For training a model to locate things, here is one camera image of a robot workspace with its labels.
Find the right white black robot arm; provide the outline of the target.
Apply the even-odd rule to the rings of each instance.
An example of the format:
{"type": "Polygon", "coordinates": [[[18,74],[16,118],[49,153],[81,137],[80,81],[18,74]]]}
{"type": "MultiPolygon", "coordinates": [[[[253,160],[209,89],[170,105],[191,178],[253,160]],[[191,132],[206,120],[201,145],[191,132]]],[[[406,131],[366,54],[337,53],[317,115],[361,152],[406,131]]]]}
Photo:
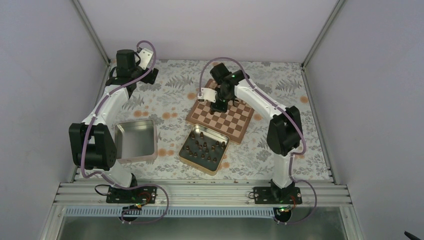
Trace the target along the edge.
{"type": "Polygon", "coordinates": [[[289,189],[295,185],[290,157],[305,142],[299,109],[272,99],[242,69],[231,72],[219,63],[210,74],[218,84],[211,103],[213,111],[223,112],[228,102],[242,100],[268,121],[266,143],[275,154],[270,195],[274,202],[284,203],[290,197],[289,189]]]}

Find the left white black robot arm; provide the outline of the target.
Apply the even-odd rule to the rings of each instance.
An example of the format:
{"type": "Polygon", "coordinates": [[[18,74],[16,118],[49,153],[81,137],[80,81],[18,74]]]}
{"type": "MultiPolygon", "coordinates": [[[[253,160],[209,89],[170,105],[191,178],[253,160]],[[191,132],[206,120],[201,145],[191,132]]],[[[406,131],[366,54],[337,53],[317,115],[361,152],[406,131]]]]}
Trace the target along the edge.
{"type": "Polygon", "coordinates": [[[92,112],[68,129],[72,159],[88,179],[99,175],[111,187],[120,189],[119,196],[131,203],[139,197],[135,176],[117,161],[118,150],[109,125],[121,107],[130,99],[138,82],[154,84],[158,69],[148,67],[154,52],[147,48],[121,49],[116,53],[116,66],[109,72],[103,94],[92,112]]]}

